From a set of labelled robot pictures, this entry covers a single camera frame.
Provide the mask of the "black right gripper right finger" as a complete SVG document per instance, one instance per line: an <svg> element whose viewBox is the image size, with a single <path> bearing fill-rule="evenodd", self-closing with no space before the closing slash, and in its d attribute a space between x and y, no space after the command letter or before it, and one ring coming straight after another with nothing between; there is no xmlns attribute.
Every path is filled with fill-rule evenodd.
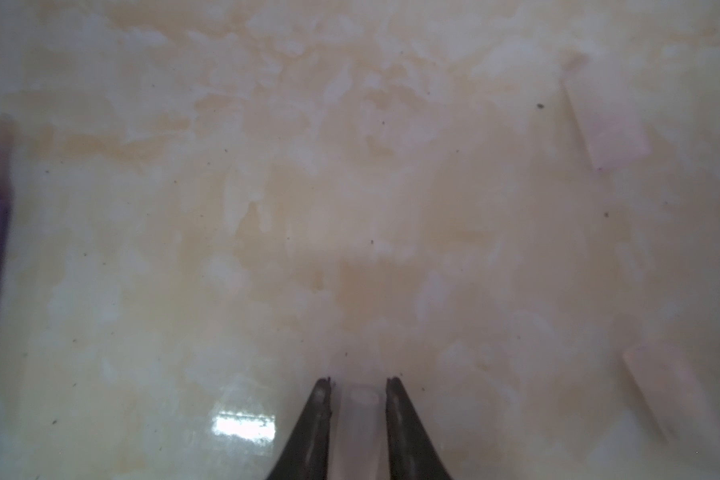
<svg viewBox="0 0 720 480"><path fill-rule="evenodd" d="M402 380L398 377L389 378L385 391L390 478L451 480L452 477L439 458Z"/></svg>

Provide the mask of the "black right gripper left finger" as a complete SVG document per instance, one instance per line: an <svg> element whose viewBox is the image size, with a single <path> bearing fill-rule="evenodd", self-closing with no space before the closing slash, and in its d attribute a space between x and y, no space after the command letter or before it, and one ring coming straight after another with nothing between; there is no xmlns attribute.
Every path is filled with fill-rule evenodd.
<svg viewBox="0 0 720 480"><path fill-rule="evenodd" d="M329 377L316 381L267 480L327 479L332 387Z"/></svg>

